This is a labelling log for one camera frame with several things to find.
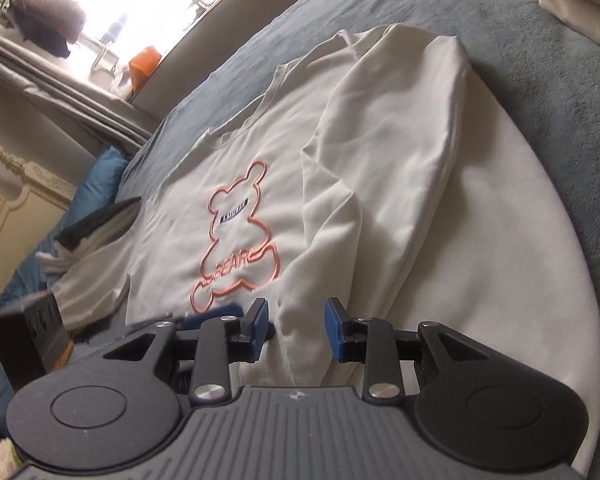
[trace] blue pillow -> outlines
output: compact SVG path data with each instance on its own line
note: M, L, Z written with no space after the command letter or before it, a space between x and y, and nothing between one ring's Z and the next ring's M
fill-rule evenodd
M93 163L89 173L75 192L74 199L58 224L27 256L11 277L11 281L0 295L0 306L38 291L38 285L48 282L35 260L37 252L50 253L54 250L54 237L65 227L76 223L88 214L114 201L122 173L128 160L114 147L108 148ZM9 380L0 364L0 438L7 436L5 414L7 404L13 397Z

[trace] gray bed sheet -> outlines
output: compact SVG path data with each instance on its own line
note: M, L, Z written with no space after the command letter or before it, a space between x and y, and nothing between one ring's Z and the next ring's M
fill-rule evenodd
M537 2L300 0L168 115L129 165L118 198L149 197L205 130L265 91L278 64L304 55L343 28L361 32L383 23L410 23L461 38L475 71L560 194L600 304L600 47ZM600 440L589 478L600 479Z

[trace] curtain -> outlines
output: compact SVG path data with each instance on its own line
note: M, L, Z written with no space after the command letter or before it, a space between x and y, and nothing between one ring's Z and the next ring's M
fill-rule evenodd
M133 154L158 120L0 36L0 83L27 98L79 142L78 130Z

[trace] silver rivet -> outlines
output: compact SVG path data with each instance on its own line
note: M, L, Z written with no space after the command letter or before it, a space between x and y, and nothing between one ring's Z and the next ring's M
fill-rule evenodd
M400 388L391 383L376 383L369 388L369 395L376 399L393 399L400 394Z
M224 397L224 388L220 384L203 384L193 394L201 400L218 400Z

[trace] orange bear outline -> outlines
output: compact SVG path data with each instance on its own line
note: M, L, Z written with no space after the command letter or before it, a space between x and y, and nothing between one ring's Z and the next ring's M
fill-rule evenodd
M251 165L249 166L249 169L247 170L247 173L244 176L238 178L233 184L231 184L231 186L229 186L229 187L221 186L218 189L216 189L214 191L213 195L211 195L211 198L209 199L209 202L206 205L206 208L209 209L209 212L214 216L211 221L211 225L209 226L209 238L211 238L211 245L209 245L204 256L202 256L202 259L200 260L200 275L202 275L202 279L198 280L198 282L191 288L191 293L189 295L189 302L191 303L191 307L193 308L193 310L195 310L198 313L206 312L207 310L209 310L209 308L213 304L215 298L221 298L222 296L226 296L227 294L230 294L231 292L233 292L234 290L238 289L241 286L246 288L247 290L255 290L257 288L257 285L254 285L253 283L249 282L245 278L240 278L232 285L228 286L227 288L221 289L221 290L215 290L212 287L209 301L207 301L207 303L204 307L200 308L199 306L197 306L195 303L195 300L194 300L195 292L201 286L211 285L211 283L213 283L213 281L216 278L215 273L207 274L203 269L203 267L205 266L206 259L209 257L209 255L211 254L211 251L213 251L214 247L219 242L219 238L217 238L213 232L214 225L216 224L216 218L218 218L218 209L213 209L211 204L212 204L214 198L216 197L216 195L218 195L218 193L224 192L224 193L228 194L238 184L240 184L241 182L244 182L245 180L248 180L251 171L253 171L253 168L255 168L256 166L262 167L262 174L253 183L253 189L255 189L255 191L256 191L256 202L253 205L251 212L247 216L247 222L249 222L251 224L255 224L258 227L260 227L261 229L263 229L263 231L266 233L267 237L266 237L266 240L264 240L264 242L261 243L255 249L243 248L238 251L238 254L240 254L240 260L242 260L243 256L245 256L245 261L247 263L251 263L251 262L256 262L257 260L260 260L267 251L272 251L273 259L275 262L275 267L274 267L273 274L267 280L267 283L274 280L278 276L278 273L280 272L280 258L278 256L278 248L276 247L276 245L274 243L271 242L271 238L272 238L271 229L262 220L258 220L254 216L254 214L256 213L256 211L258 209L258 206L260 205L260 196L261 196L260 182L262 181L264 176L267 174L267 163L264 160L257 159L251 163Z

